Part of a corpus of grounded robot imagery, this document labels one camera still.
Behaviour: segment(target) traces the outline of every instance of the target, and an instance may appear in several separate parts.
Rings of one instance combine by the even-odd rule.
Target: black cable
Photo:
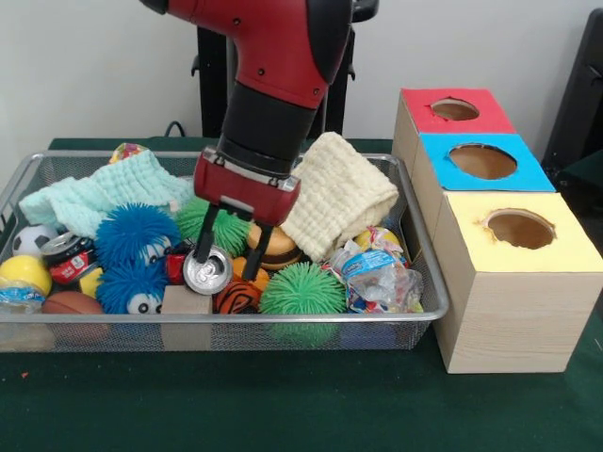
[[[172,122],[170,122],[170,125],[166,129],[166,133],[163,136],[164,137],[169,137],[170,133],[171,133],[171,129],[173,129],[174,127],[178,128],[178,132],[180,132],[180,137],[186,137],[187,136],[187,133],[185,132],[185,128],[178,121],[172,121]]]

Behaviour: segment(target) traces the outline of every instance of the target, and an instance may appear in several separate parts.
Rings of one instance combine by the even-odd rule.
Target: blue lid
[[[496,134],[421,134],[425,150],[432,161],[433,169],[440,186],[450,191],[539,191],[555,192],[542,167],[530,148],[519,135]],[[456,150],[467,150],[478,155],[483,148],[484,154],[492,156],[503,151],[513,161],[506,160],[505,165],[492,168],[491,177],[481,178],[462,170],[452,159]],[[502,176],[493,175],[501,172]]]

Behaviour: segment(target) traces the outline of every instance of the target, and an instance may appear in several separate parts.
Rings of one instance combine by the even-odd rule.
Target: light green towel
[[[192,182],[170,175],[151,151],[96,170],[90,177],[63,179],[25,197],[20,203],[30,224],[65,226],[96,238],[99,223],[115,207],[128,202],[182,207],[193,197]]]

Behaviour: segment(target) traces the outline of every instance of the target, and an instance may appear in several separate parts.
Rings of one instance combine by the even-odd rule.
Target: blue fuzzy ball
[[[105,271],[138,261],[152,264],[180,243],[175,221],[158,207],[142,203],[120,205],[110,212],[96,237],[97,257]]]
[[[107,314],[158,314],[168,283],[163,261],[119,264],[101,276],[96,299]]]

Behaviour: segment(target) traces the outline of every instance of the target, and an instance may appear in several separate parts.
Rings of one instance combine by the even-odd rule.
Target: striped ball
[[[257,311],[260,293],[246,282],[232,281],[214,297],[214,313],[240,314]]]

